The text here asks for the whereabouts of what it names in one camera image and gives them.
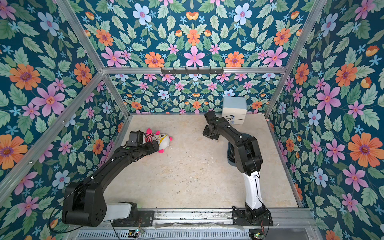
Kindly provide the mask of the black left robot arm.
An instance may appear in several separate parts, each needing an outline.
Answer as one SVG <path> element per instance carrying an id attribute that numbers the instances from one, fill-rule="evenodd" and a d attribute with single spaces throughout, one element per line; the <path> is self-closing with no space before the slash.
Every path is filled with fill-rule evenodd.
<path id="1" fill-rule="evenodd" d="M 130 164 L 158 150 L 156 140 L 136 147 L 121 146 L 93 175 L 79 183 L 70 183 L 65 190 L 63 223 L 87 227 L 100 225 L 107 216 L 104 191 L 108 185 Z"/>

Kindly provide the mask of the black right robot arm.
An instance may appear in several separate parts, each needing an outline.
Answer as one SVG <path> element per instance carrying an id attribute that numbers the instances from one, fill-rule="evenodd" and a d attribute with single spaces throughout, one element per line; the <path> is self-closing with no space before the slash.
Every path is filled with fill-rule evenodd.
<path id="1" fill-rule="evenodd" d="M 215 112 L 205 114 L 207 125 L 203 135 L 211 140 L 218 140 L 224 137 L 233 147 L 233 160 L 243 175 L 246 189 L 246 211 L 249 213 L 261 214 L 267 209 L 262 201 L 260 170 L 263 158 L 258 140 L 253 137 L 246 137 L 236 130 L 224 117 L 217 117 Z"/>

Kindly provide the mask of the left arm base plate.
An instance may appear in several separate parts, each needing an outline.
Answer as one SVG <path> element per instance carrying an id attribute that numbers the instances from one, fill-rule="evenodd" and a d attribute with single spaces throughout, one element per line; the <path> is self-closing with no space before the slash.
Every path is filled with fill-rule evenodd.
<path id="1" fill-rule="evenodd" d="M 154 221 L 154 211 L 134 211 L 125 219 L 116 219 L 113 221 L 115 228 L 128 228 L 128 227 L 150 227 Z"/>

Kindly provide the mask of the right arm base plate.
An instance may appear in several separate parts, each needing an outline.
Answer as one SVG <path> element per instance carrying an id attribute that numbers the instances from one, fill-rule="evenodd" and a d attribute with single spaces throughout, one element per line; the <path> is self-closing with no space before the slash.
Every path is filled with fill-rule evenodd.
<path id="1" fill-rule="evenodd" d="M 268 210 L 251 211 L 238 209 L 233 206 L 232 209 L 233 225 L 246 227 L 272 227 L 274 225 L 271 212 Z"/>

